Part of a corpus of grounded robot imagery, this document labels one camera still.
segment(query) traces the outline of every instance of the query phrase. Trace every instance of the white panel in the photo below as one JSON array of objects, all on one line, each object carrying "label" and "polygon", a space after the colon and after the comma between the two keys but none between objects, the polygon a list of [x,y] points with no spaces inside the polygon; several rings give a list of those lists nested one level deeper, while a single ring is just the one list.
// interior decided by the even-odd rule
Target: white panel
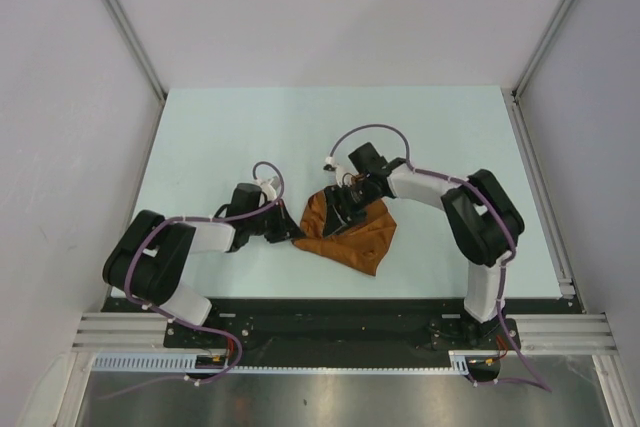
[{"label": "white panel", "polygon": [[559,0],[122,0],[165,87],[512,87]]},{"label": "white panel", "polygon": [[578,288],[607,313],[636,392],[639,26],[639,0],[579,0],[523,99]]},{"label": "white panel", "polygon": [[[370,122],[404,131],[416,166],[461,176],[492,170],[526,223],[507,295],[559,297],[497,87],[172,90],[136,208],[209,215],[230,200],[238,182],[251,179],[255,162],[269,160],[285,176],[284,198],[299,221],[308,197],[334,181],[322,170],[333,143]],[[347,139],[338,163],[350,166],[347,155],[366,141],[387,159],[404,156],[395,134],[371,130]],[[271,173],[261,168],[259,175]],[[463,297],[469,262],[442,211],[410,200],[387,205],[398,228],[375,278],[256,237],[233,254],[190,255],[183,280],[213,297]]]},{"label": "white panel", "polygon": [[100,0],[0,0],[0,11],[0,423],[9,426],[105,293],[101,266],[128,220],[159,108]]}]

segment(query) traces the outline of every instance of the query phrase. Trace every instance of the wire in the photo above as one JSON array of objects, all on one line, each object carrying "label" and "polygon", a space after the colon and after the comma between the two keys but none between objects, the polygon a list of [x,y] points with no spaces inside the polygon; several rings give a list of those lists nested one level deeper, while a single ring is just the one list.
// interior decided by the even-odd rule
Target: wire
[{"label": "wire", "polygon": [[[271,169],[273,169],[274,172],[276,173],[276,175],[278,176],[278,179],[280,180],[280,191],[278,192],[276,198],[274,200],[272,200],[271,202],[269,202],[267,204],[264,204],[262,207],[254,210],[252,212],[248,212],[246,214],[241,214],[241,215],[235,215],[235,216],[232,216],[232,217],[226,217],[226,218],[223,218],[223,219],[216,218],[215,216],[211,216],[211,217],[175,216],[175,217],[169,217],[169,218],[163,220],[142,241],[142,243],[138,247],[138,250],[134,254],[133,258],[131,259],[131,263],[129,264],[129,268],[127,270],[127,274],[126,274],[125,280],[124,280],[124,293],[125,293],[125,295],[127,297],[127,300],[129,300],[130,302],[133,302],[134,304],[137,304],[137,305],[146,305],[145,302],[143,302],[143,301],[139,300],[138,298],[134,297],[133,294],[131,293],[131,281],[133,279],[133,274],[135,272],[136,266],[137,266],[138,262],[140,261],[140,258],[142,257],[142,254],[144,253],[144,250],[151,243],[151,241],[160,232],[162,232],[162,230],[165,229],[167,226],[169,226],[171,224],[174,224],[176,222],[192,222],[192,223],[194,223],[194,222],[202,222],[202,223],[218,223],[218,222],[222,222],[222,223],[226,223],[226,222],[233,222],[233,221],[236,221],[236,220],[248,219],[250,217],[254,217],[256,215],[262,214],[263,212],[266,212],[267,210],[275,207],[279,203],[279,201],[282,199],[282,196],[284,195],[284,177],[282,176],[282,173],[280,172],[280,170],[275,165],[273,165],[271,162],[267,162],[267,161],[263,161],[262,160],[262,161],[256,163],[253,166],[252,173],[253,173],[253,178],[254,179],[257,179],[256,172],[257,172],[258,167],[260,167],[261,165],[265,165],[265,166],[270,167]],[[167,317],[168,319],[171,319],[176,324],[180,324],[180,325],[182,325],[184,327],[187,327],[187,328],[190,328],[192,330],[197,330],[199,332],[207,332],[207,333],[215,334],[215,335],[222,335],[222,336],[226,337],[228,340],[232,341],[238,347],[238,354],[236,355],[236,358],[232,362],[230,362],[225,368],[223,368],[220,372],[218,372],[217,374],[213,375],[212,377],[206,378],[206,379],[198,379],[198,380],[196,380],[195,381],[195,385],[210,384],[212,382],[215,382],[216,380],[224,377],[231,369],[233,369],[240,362],[240,359],[242,358],[242,343],[240,342],[240,340],[235,335],[231,334],[230,332],[226,332],[224,330],[219,330],[219,329],[214,329],[214,328],[211,328],[211,327],[204,327],[202,325],[192,324],[191,322],[188,322],[186,320],[174,317],[173,315],[169,314],[168,312],[165,312],[160,307],[157,307],[155,305],[150,305],[149,308],[153,312],[156,312],[158,314],[161,314],[161,315]],[[114,397],[120,396],[122,394],[129,393],[129,392],[133,392],[135,390],[138,390],[138,389],[141,389],[143,387],[146,387],[147,385],[155,384],[157,382],[163,382],[165,380],[184,379],[184,378],[185,377],[183,377],[183,376],[176,376],[176,375],[158,377],[158,378],[149,380],[147,382],[143,382],[141,384],[137,384],[137,385],[134,385],[134,386],[131,386],[131,387],[127,387],[126,389],[122,389],[122,390],[119,390],[117,392],[112,392],[111,394],[107,394],[107,395],[104,395],[104,396],[99,397],[99,398],[101,400],[112,399]]]},{"label": "wire", "polygon": [[[529,371],[529,373],[536,380],[532,381],[532,380],[521,379],[521,378],[506,378],[506,379],[500,379],[500,380],[497,380],[497,381],[494,381],[494,382],[487,382],[487,383],[492,384],[492,385],[493,384],[497,384],[497,383],[503,383],[503,384],[528,384],[528,385],[533,385],[533,386],[538,387],[540,389],[546,390],[547,392],[551,392],[551,387],[549,387],[549,385],[545,382],[545,380],[542,378],[542,376],[535,369],[533,364],[524,356],[524,354],[522,353],[522,351],[520,350],[518,345],[515,343],[515,341],[509,335],[509,328],[507,327],[506,321],[504,319],[504,315],[502,314],[502,297],[504,295],[504,289],[505,289],[505,284],[506,284],[506,280],[507,280],[506,266],[516,256],[516,243],[513,240],[513,237],[511,236],[511,233],[509,232],[509,229],[505,225],[504,221],[498,215],[498,212],[496,211],[496,209],[493,207],[493,205],[491,205],[491,203],[488,201],[488,199],[484,195],[482,195],[482,193],[474,185],[469,183],[467,180],[464,180],[464,179],[461,179],[461,178],[458,178],[458,177],[452,177],[452,176],[449,176],[449,175],[441,174],[440,172],[434,172],[434,171],[431,171],[431,170],[415,168],[413,166],[413,164],[411,163],[411,147],[409,146],[409,140],[407,139],[407,137],[400,130],[398,130],[397,128],[395,128],[395,127],[393,127],[391,125],[388,125],[388,124],[366,124],[366,125],[361,125],[360,127],[356,127],[355,129],[351,129],[349,132],[344,134],[342,137],[340,137],[336,141],[336,143],[333,145],[333,148],[331,149],[331,153],[329,155],[331,157],[333,157],[335,152],[336,152],[336,149],[338,148],[338,146],[342,143],[342,141],[344,141],[350,135],[352,135],[352,134],[354,134],[356,132],[359,132],[361,130],[371,129],[371,128],[386,129],[386,130],[390,130],[390,131],[395,132],[396,134],[398,134],[398,136],[402,139],[402,142],[404,143],[405,161],[406,161],[407,167],[409,167],[409,169],[411,169],[413,172],[416,172],[418,174],[426,175],[426,176],[429,176],[429,177],[434,177],[436,179],[445,180],[445,181],[450,182],[450,183],[454,183],[454,184],[465,186],[467,189],[469,189],[480,200],[480,202],[482,202],[482,204],[484,204],[484,206],[487,208],[487,211],[490,213],[490,215],[496,221],[496,223],[498,224],[498,227],[500,227],[500,230],[502,231],[502,233],[505,236],[505,239],[507,240],[507,244],[509,245],[509,251],[510,251],[509,257],[507,257],[506,259],[504,259],[504,260],[502,260],[500,262],[500,282],[499,282],[499,287],[498,287],[498,296],[496,298],[496,310],[497,310],[498,321],[500,322],[500,326],[502,327],[502,330],[506,334],[507,340],[508,340],[509,344],[511,344],[512,349],[518,355],[518,358],[520,359],[522,364],[525,366],[525,368]],[[475,380],[473,380],[473,383],[474,383],[474,385],[482,384],[482,382],[476,382]]]}]

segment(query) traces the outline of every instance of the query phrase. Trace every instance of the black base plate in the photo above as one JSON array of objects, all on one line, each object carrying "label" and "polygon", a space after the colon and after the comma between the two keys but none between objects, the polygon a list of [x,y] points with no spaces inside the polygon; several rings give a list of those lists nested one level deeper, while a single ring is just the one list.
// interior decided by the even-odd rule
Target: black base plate
[{"label": "black base plate", "polygon": [[[205,325],[235,335],[244,350],[241,365],[253,367],[448,367],[449,350],[496,351],[496,335],[500,333],[498,327],[477,342],[470,342],[455,335],[465,330],[461,319],[442,319],[441,314],[411,311],[364,315],[355,312],[322,315],[300,309],[298,313],[284,315],[226,311],[222,316],[211,315]],[[519,342],[515,321],[509,320],[508,325]],[[450,332],[447,338],[441,330],[445,327]],[[222,336],[168,324],[164,347],[206,351],[225,349],[227,341]]]}]

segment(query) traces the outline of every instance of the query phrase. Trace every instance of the table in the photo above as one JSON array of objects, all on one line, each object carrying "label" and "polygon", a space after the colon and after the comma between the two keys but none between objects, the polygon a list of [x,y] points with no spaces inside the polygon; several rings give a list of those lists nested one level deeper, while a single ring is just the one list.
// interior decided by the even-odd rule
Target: table
[{"label": "table", "polygon": [[[251,168],[269,160],[286,180],[284,199],[299,221],[308,197],[332,182],[324,159],[344,132],[387,123],[407,135],[416,166],[465,176],[495,173],[526,230],[509,267],[507,297],[558,298],[560,289],[533,195],[497,86],[327,87],[171,90],[144,176],[136,212],[209,215],[230,200]],[[371,141],[388,160],[404,156],[392,132],[355,134],[336,158]],[[268,177],[268,169],[259,171]],[[254,237],[233,254],[189,256],[183,280],[208,297],[464,297],[467,260],[445,216],[411,201],[387,200],[398,224],[376,277]],[[114,291],[113,295],[122,295]]]}]

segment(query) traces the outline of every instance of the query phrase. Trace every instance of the cable clip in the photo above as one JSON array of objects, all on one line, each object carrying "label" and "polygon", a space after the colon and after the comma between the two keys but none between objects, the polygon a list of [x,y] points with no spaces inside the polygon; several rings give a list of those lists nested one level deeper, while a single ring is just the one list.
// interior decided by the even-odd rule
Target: cable clip
[{"label": "cable clip", "polygon": [[261,179],[260,177],[256,177],[254,179],[256,185],[260,186],[262,192],[264,192],[267,197],[268,202],[273,202],[278,197],[277,189],[280,188],[280,178],[279,177],[271,177],[268,180]]},{"label": "cable clip", "polygon": [[328,172],[335,172],[337,165],[338,163],[334,157],[329,156],[324,159],[324,170]]}]

